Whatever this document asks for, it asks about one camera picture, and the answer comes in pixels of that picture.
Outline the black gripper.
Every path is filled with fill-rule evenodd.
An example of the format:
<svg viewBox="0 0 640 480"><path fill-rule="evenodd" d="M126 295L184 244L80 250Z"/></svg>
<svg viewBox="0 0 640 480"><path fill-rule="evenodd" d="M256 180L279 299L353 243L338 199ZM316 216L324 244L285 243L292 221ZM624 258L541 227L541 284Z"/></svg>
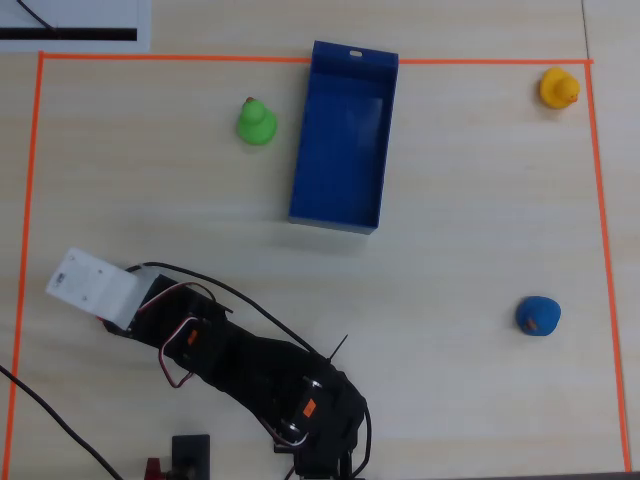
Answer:
<svg viewBox="0 0 640 480"><path fill-rule="evenodd" d="M222 361L229 353L227 308L194 281L159 274L135 294L108 332L161 350L174 361Z"/></svg>

